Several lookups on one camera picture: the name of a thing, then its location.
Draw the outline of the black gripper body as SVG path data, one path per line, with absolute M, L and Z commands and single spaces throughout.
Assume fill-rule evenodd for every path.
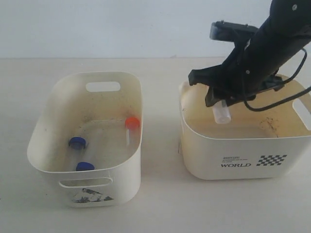
M 235 44 L 233 51 L 221 63 L 225 69 L 222 83 L 213 86 L 229 93 L 237 102 L 242 101 L 243 94 L 247 100 L 253 100 L 260 92 L 278 91 L 283 87 L 281 78 L 277 76 L 278 68 L 264 71 L 264 59 L 249 50 L 251 44 L 251 39 Z

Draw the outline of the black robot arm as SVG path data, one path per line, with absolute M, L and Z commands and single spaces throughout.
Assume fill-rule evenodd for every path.
M 234 49 L 221 64 L 192 70 L 189 85 L 207 86 L 207 107 L 220 101 L 227 106 L 248 103 L 260 93 L 286 85 L 277 73 L 311 41 L 311 3 L 274 0 L 260 27 L 215 21 L 209 36 L 233 43 Z

